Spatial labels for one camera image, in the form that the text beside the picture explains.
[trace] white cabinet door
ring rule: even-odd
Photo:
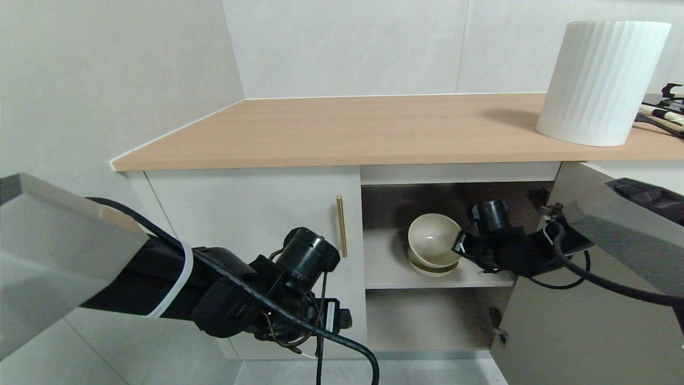
[[[168,220],[192,246],[225,247],[246,262],[282,247],[287,233],[308,227],[341,251],[337,196],[342,196],[348,257],[328,274],[327,297],[352,311],[353,326],[342,335],[366,342],[361,190],[358,167],[226,169],[147,172]],[[314,292],[320,295],[322,277]],[[223,340],[243,360],[298,359],[275,343],[242,333]],[[315,339],[302,346],[313,354]],[[325,357],[359,358],[326,341]]]
[[[564,163],[549,203],[568,203],[592,185],[630,177],[684,193],[679,162]],[[622,284],[654,288],[615,258],[594,247],[592,272]],[[540,281],[566,284],[567,270]],[[589,282],[548,290],[520,278],[508,303],[491,354],[509,385],[681,384],[684,336],[670,308],[626,298]]]

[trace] floor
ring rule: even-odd
[[[316,361],[244,361],[235,385],[314,384]],[[324,385],[368,385],[367,361],[324,361]],[[383,360],[381,385],[507,385],[491,358]]]

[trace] gold door handle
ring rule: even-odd
[[[342,241],[342,258],[347,258],[347,231],[344,226],[344,203],[342,196],[337,196],[337,220],[340,226],[340,240]]]

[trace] cabinet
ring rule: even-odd
[[[366,343],[363,233],[358,167],[152,171],[147,177],[176,235],[193,246],[230,249],[246,262],[282,247],[289,230],[305,226],[341,250],[336,198],[343,199],[348,257],[328,275],[327,297],[352,311],[342,335]],[[320,295],[321,280],[314,292]],[[274,343],[238,334],[222,341],[240,359],[297,359]],[[313,354],[315,339],[302,346]],[[358,353],[327,343],[327,358]]]
[[[442,278],[415,273],[405,257],[405,231],[425,212],[467,225],[466,207],[505,199],[511,222],[534,231],[540,221],[528,190],[550,190],[567,202],[595,183],[632,177],[684,192],[677,161],[335,166],[146,173],[178,237],[223,246],[249,262],[278,249],[285,234],[306,226],[341,248],[335,200],[342,196],[348,257],[328,281],[328,295],[352,311],[343,334],[379,358],[491,355],[511,385],[674,384],[684,375],[684,338],[668,308],[620,297],[589,283],[557,291],[513,275],[483,275],[467,260]],[[601,250],[592,270],[652,290]],[[542,275],[561,284],[567,271]],[[488,307],[503,311],[502,345]],[[241,359],[297,359],[249,334],[223,340]],[[303,350],[314,351],[310,341]],[[326,344],[326,358],[359,358]]]
[[[597,183],[631,177],[684,193],[681,162],[564,163],[549,202],[568,202]],[[642,290],[654,288],[625,265],[594,247],[592,272]],[[566,270],[540,281],[566,284]],[[508,384],[680,384],[684,336],[671,309],[636,301],[591,283],[572,290],[545,290],[516,283],[491,354]]]

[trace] white wall tile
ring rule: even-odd
[[[242,361],[226,360],[216,338],[184,323],[163,349],[144,385],[233,384]]]
[[[145,209],[138,194],[133,189],[128,177],[115,173],[111,166],[101,164],[95,169],[71,180],[63,188],[82,197],[102,197],[113,199],[145,215]]]
[[[684,84],[684,39],[682,39],[677,55],[674,57],[674,62],[668,75],[668,83]]]
[[[167,343],[185,331],[179,323],[190,323],[83,308],[65,319],[131,385],[142,384]]]
[[[684,36],[684,2],[472,0],[458,92],[546,91],[566,25],[586,20],[671,23],[670,37],[649,89],[662,88]]]
[[[453,93],[465,0],[224,0],[245,96]]]
[[[3,1],[1,174],[61,184],[240,100],[220,0]]]
[[[7,385],[126,385],[64,321],[58,321],[0,363]]]

